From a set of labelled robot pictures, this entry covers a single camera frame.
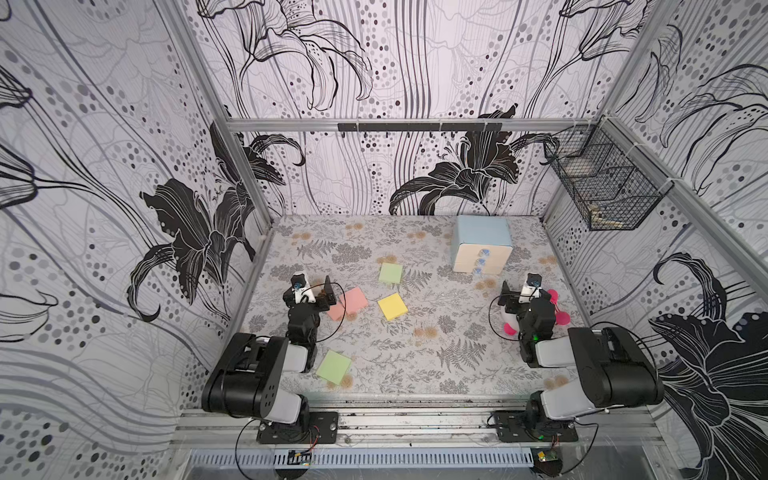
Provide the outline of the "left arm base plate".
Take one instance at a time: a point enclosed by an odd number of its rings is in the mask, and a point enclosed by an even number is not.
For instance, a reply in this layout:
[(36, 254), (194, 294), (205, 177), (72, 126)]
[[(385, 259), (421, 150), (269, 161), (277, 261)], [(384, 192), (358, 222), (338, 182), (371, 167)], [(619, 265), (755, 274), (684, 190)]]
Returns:
[(296, 422), (268, 422), (261, 425), (257, 442), (261, 445), (326, 445), (337, 439), (339, 413), (310, 411), (299, 415)]

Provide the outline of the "pink striped plush toy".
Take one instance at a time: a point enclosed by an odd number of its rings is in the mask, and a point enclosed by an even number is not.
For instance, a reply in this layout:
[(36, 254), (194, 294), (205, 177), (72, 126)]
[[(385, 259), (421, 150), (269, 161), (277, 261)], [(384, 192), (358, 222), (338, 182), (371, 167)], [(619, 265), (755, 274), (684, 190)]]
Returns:
[[(556, 323), (555, 323), (555, 327), (557, 325), (560, 325), (560, 326), (568, 325), (570, 323), (570, 321), (571, 321), (571, 317), (570, 317), (570, 315), (567, 312), (562, 311), (559, 308), (559, 306), (557, 305), (557, 300), (558, 300), (557, 292), (555, 290), (548, 290), (548, 292), (552, 295), (552, 300), (555, 303), (555, 310), (556, 310)], [(530, 337), (531, 339), (538, 341), (538, 340), (549, 340), (549, 339), (552, 338), (552, 336), (532, 336), (531, 334), (526, 334), (526, 335), (520, 334), (519, 336), (511, 336), (511, 337), (515, 337), (515, 338), (517, 338), (517, 337), (526, 337), (526, 338)]]

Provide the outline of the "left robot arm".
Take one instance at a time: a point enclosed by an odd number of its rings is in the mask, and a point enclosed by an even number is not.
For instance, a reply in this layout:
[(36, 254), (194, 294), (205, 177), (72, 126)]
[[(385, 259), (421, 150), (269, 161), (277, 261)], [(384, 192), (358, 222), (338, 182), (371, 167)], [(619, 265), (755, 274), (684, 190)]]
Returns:
[(286, 333), (234, 334), (214, 366), (201, 394), (201, 408), (230, 417), (249, 417), (281, 425), (301, 424), (307, 400), (280, 386), (285, 372), (307, 373), (317, 355), (320, 315), (337, 304), (329, 277), (312, 285), (303, 273), (284, 292)]

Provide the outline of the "pink sticky notes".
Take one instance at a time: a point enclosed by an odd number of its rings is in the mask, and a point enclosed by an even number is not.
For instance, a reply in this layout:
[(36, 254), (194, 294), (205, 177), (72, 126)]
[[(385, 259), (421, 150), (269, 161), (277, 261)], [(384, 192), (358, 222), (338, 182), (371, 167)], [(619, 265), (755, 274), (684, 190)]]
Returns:
[(369, 302), (360, 287), (354, 287), (344, 293), (341, 299), (342, 311), (347, 315), (356, 314), (369, 305)]
[(332, 321), (338, 322), (338, 321), (341, 321), (342, 318), (345, 316), (345, 312), (346, 312), (346, 307), (343, 301), (339, 300), (335, 305), (329, 308), (329, 310), (327, 311), (327, 315)]

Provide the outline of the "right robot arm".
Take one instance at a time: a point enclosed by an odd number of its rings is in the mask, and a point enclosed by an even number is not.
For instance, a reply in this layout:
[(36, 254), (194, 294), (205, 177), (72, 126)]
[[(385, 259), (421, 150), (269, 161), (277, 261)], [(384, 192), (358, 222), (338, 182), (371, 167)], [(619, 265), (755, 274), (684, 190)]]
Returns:
[(576, 381), (531, 394), (522, 420), (526, 428), (552, 428), (599, 410), (657, 405), (663, 400), (655, 363), (626, 328), (571, 327), (556, 338), (560, 311), (553, 295), (539, 283), (514, 291), (504, 282), (497, 303), (517, 319), (513, 341), (524, 363), (531, 368), (576, 369)]

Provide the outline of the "green sticky notes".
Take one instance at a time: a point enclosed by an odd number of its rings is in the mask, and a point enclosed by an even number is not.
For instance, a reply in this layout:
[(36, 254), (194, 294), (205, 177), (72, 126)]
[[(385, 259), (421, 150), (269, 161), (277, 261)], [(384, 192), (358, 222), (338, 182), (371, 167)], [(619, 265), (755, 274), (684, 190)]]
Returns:
[(334, 385), (340, 385), (351, 364), (349, 357), (329, 350), (317, 368), (316, 375)]
[(403, 266), (394, 263), (383, 263), (379, 273), (379, 281), (386, 284), (399, 284), (403, 275)]

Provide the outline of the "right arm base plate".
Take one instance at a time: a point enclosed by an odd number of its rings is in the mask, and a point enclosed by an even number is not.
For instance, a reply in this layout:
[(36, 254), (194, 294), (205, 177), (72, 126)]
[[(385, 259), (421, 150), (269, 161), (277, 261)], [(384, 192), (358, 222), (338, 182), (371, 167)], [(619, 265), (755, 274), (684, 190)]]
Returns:
[(494, 411), (488, 425), (502, 443), (530, 441), (535, 443), (570, 443), (579, 439), (575, 424), (569, 421), (531, 420), (523, 411)]

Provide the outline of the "black bar on rail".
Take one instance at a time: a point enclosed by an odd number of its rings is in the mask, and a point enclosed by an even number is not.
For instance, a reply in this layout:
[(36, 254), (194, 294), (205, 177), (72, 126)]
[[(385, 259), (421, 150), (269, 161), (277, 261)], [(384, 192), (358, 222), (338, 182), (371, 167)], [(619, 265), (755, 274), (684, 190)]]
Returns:
[(502, 124), (500, 122), (339, 122), (337, 130), (339, 132), (498, 132), (502, 130)]

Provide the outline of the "yellow sticky notes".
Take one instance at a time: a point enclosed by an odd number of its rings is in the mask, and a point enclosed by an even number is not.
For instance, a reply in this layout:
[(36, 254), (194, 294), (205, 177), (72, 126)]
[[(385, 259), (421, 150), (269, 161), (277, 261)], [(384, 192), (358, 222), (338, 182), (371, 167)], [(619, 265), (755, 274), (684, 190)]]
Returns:
[(398, 293), (378, 301), (378, 306), (387, 321), (392, 321), (408, 312), (408, 308)]

